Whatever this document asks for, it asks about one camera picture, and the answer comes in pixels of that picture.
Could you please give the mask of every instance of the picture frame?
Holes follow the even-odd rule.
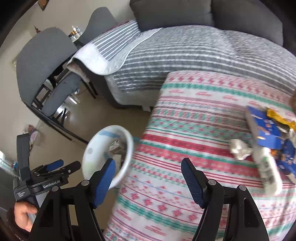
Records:
[[[38,0],[38,5],[42,9],[42,11],[45,10],[49,0]]]

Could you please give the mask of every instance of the blue gripper pad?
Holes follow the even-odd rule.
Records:
[[[63,165],[64,165],[64,161],[60,159],[60,160],[57,160],[57,161],[55,161],[55,162],[53,162],[51,164],[47,164],[46,165],[46,170],[48,172],[51,172],[51,171],[53,171],[55,169],[58,169],[59,167],[62,167]]]
[[[186,181],[186,184],[189,188],[189,191],[191,193],[191,196],[196,204],[198,204],[201,208],[204,207],[204,200],[202,195],[202,187],[198,183],[195,175],[193,174],[193,170],[196,171],[194,165],[191,163],[189,158],[184,158],[181,162],[181,171],[182,175]]]
[[[110,184],[111,184],[112,179],[115,174],[116,165],[115,165],[115,161],[113,159],[110,161],[107,168],[105,168],[105,165],[103,166],[103,168],[101,170],[101,171],[105,170],[105,172],[102,174],[101,180],[95,189],[95,196],[94,196],[94,200],[93,200],[93,205],[95,208],[97,208],[100,204],[103,203],[104,198],[107,194],[107,191],[110,187]]]

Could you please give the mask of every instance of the cardboard box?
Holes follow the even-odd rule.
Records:
[[[285,140],[280,159],[276,160],[276,164],[283,174],[288,176],[288,178],[296,184],[295,152],[294,145],[290,139]]]
[[[282,149],[281,132],[266,111],[247,106],[246,120],[256,144],[270,149]]]

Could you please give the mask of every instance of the pillow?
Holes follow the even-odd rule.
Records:
[[[213,26],[211,0],[130,0],[141,31],[179,25]]]
[[[281,21],[259,0],[212,0],[215,26],[268,39],[283,46]]]

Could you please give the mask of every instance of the bottle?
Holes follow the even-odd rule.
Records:
[[[0,154],[0,168],[3,169],[6,173],[17,177],[17,172],[13,168],[13,162],[10,159],[6,158],[2,152]]]
[[[80,34],[80,36],[81,36],[81,34],[82,34],[82,31],[81,31],[81,29],[77,26],[76,27],[76,31],[77,31],[77,33],[79,33]]]
[[[75,28],[74,26],[72,26],[72,28],[73,28],[72,33],[74,32],[73,35],[74,35],[76,38],[79,38],[79,37],[80,37],[80,34],[77,32],[76,28]]]
[[[280,194],[283,188],[283,182],[279,174],[276,162],[270,153],[270,148],[253,145],[252,157],[258,165],[261,181],[264,186],[265,193],[268,196]]]
[[[69,34],[68,37],[72,40],[72,42],[74,42],[76,40],[76,38],[73,36],[73,34]]]
[[[72,32],[71,32],[71,35],[72,35],[71,40],[72,40],[72,42],[74,42],[74,41],[77,39],[77,38],[75,37],[75,32],[72,31]]]

